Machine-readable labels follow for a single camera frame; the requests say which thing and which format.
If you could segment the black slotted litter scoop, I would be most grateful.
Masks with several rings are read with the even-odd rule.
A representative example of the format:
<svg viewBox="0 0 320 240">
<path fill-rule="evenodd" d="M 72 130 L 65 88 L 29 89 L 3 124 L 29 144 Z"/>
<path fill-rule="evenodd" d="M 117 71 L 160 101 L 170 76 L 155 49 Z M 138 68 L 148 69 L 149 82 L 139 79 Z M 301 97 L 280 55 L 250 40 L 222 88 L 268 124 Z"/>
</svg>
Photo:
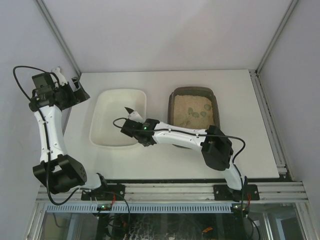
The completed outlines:
<svg viewBox="0 0 320 240">
<path fill-rule="evenodd" d="M 128 112 L 128 114 L 132 114 L 135 110 L 130 107 L 125 107 L 125 110 Z"/>
</svg>

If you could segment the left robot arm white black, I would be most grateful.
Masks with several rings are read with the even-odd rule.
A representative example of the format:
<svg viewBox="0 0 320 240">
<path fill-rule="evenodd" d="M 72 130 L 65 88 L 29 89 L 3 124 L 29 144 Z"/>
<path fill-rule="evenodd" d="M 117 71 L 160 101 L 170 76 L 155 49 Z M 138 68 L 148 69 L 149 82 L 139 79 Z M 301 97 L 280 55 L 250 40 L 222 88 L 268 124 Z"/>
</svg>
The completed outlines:
<svg viewBox="0 0 320 240">
<path fill-rule="evenodd" d="M 102 185 L 102 175 L 86 172 L 81 162 L 67 151 L 62 112 L 90 98 L 75 78 L 73 89 L 55 68 L 32 77 L 35 85 L 29 108 L 39 127 L 40 163 L 33 167 L 34 176 L 51 194 L 66 193 L 76 188 L 95 190 Z"/>
</svg>

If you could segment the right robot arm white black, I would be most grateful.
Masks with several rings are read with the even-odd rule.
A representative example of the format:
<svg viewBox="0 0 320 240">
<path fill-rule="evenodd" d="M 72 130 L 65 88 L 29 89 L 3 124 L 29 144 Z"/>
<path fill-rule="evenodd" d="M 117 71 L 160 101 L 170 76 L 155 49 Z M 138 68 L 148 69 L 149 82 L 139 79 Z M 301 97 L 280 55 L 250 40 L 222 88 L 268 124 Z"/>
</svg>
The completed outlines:
<svg viewBox="0 0 320 240">
<path fill-rule="evenodd" d="M 246 178 L 235 164 L 236 157 L 246 147 L 242 138 L 225 135 L 213 125 L 207 129 L 190 129 L 151 118 L 144 122 L 126 118 L 119 128 L 121 133 L 136 139 L 144 147 L 170 144 L 201 153 L 207 167 L 221 172 L 232 200 L 240 202 L 243 199 Z"/>
</svg>

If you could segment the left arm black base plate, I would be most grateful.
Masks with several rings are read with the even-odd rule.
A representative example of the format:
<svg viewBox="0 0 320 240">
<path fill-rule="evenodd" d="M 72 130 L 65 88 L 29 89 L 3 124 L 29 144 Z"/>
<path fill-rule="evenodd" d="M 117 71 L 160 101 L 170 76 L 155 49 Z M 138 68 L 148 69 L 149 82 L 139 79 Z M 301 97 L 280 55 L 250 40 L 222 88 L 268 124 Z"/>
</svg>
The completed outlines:
<svg viewBox="0 0 320 240">
<path fill-rule="evenodd" d="M 125 196 L 126 186 L 123 184 L 101 185 L 93 190 L 82 190 L 82 201 L 122 201 Z"/>
</svg>

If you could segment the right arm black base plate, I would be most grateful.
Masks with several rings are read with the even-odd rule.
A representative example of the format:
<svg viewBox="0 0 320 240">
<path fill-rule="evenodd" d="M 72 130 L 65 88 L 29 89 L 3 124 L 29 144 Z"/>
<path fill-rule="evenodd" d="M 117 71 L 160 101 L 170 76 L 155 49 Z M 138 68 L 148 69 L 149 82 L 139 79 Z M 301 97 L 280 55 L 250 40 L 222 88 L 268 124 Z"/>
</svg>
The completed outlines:
<svg viewBox="0 0 320 240">
<path fill-rule="evenodd" d="M 242 190 L 232 190 L 226 184 L 213 185 L 213 194 L 216 201 L 234 201 L 240 202 L 243 199 L 245 201 L 260 200 L 258 187 L 255 184 L 248 184 L 244 187 L 244 193 Z"/>
</svg>

